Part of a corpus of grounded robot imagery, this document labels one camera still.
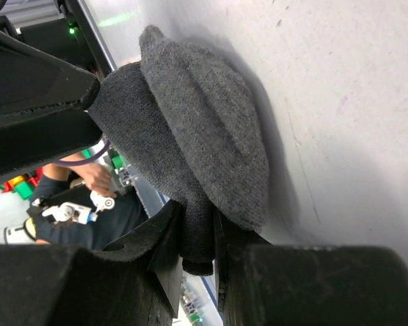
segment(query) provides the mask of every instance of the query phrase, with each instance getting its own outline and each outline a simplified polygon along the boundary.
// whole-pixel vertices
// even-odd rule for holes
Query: dark blue shirt
[[[31,202],[41,196],[51,196],[69,189],[69,182],[55,181],[43,176],[35,189]],[[76,200],[76,204],[92,206],[90,198]],[[133,190],[115,198],[112,210],[99,212],[96,222],[72,223],[54,228],[45,219],[34,218],[36,238],[56,244],[80,245],[87,249],[102,250],[109,242],[124,236],[147,219],[142,204]]]

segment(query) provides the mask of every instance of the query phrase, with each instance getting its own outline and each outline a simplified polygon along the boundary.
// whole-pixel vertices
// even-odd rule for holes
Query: gray knit hat
[[[207,48],[174,42],[155,26],[140,46],[141,70],[205,193],[231,221],[258,230],[269,165],[244,80]]]
[[[157,190],[186,207],[180,251],[184,269],[191,274],[211,274],[214,207],[187,165],[139,63],[109,74],[88,112]]]

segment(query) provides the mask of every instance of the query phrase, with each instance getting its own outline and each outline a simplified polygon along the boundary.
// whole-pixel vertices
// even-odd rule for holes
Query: person
[[[66,161],[83,160],[79,152],[64,158]],[[73,244],[92,250],[102,250],[111,241],[129,233],[147,219],[146,212],[133,190],[123,196],[117,196],[109,187],[111,175],[107,169],[98,163],[65,168],[56,164],[43,167],[43,177],[30,199],[58,194],[69,189],[72,178],[70,170],[81,177],[86,187],[105,197],[115,198],[112,210],[98,212],[98,219],[87,224],[71,223],[68,226],[55,226],[42,217],[33,217],[36,243],[42,244]],[[76,204],[91,206],[90,198],[78,199]]]

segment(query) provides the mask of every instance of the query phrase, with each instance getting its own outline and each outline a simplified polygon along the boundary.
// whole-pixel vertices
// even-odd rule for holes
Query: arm
[[[63,158],[64,161],[80,161],[84,160],[84,156],[82,153],[74,153],[70,156],[67,156],[66,158]],[[76,171],[77,167],[71,168],[75,173],[79,175],[79,173]],[[63,166],[56,165],[55,163],[47,164],[44,166],[42,172],[46,177],[49,177],[52,180],[55,181],[68,181],[68,176],[69,176],[69,169],[65,168]]]
[[[50,243],[45,240],[37,239],[35,242],[36,245],[49,245]]]
[[[81,161],[84,160],[82,153],[74,153],[66,158],[64,161]],[[86,186],[102,196],[115,198],[115,193],[109,190],[111,175],[104,166],[98,163],[88,163],[81,166],[73,166],[70,170],[77,173],[85,181]],[[44,174],[46,177],[56,181],[67,181],[69,169],[54,163],[48,164],[44,167]]]

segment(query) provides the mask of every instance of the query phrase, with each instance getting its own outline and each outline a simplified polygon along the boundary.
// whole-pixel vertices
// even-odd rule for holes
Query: white surface
[[[28,200],[17,193],[2,194],[0,190],[0,244],[4,244],[3,230],[6,227],[22,226],[27,219]]]
[[[374,244],[408,263],[408,0],[86,0],[117,66],[145,25],[208,44],[257,101],[274,243]]]
[[[0,15],[19,28],[62,18],[53,0],[8,0]]]

